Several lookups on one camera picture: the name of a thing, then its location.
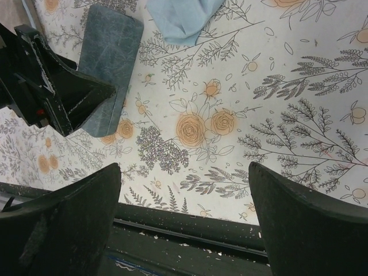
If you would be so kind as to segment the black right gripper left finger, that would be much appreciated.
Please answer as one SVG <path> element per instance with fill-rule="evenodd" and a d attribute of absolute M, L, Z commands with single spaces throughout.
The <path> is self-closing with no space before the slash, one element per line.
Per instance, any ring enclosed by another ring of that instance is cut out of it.
<path fill-rule="evenodd" d="M 97 275 L 121 190 L 112 163 L 1 210 L 1 275 Z"/>

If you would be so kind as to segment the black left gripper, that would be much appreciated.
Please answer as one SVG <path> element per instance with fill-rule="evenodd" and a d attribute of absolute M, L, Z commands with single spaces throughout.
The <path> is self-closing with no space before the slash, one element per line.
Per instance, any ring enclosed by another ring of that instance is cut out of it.
<path fill-rule="evenodd" d="M 113 85 L 54 53 L 39 31 L 24 24 L 14 30 L 1 25 L 1 108 L 30 126 L 49 125 L 68 136 L 115 95 Z"/>

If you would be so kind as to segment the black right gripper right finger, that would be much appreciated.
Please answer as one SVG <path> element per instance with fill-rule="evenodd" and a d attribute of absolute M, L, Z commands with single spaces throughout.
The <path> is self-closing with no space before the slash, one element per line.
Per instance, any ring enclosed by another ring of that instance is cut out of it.
<path fill-rule="evenodd" d="M 367 275 L 367 208 L 256 162 L 248 172 L 273 275 Z"/>

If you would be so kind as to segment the grey-blue glasses case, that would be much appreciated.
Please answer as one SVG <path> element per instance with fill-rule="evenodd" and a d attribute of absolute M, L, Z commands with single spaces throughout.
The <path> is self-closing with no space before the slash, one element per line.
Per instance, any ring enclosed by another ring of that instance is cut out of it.
<path fill-rule="evenodd" d="M 83 125 L 93 137 L 116 132 L 144 24 L 99 4 L 89 8 L 78 70 L 116 88 Z"/>

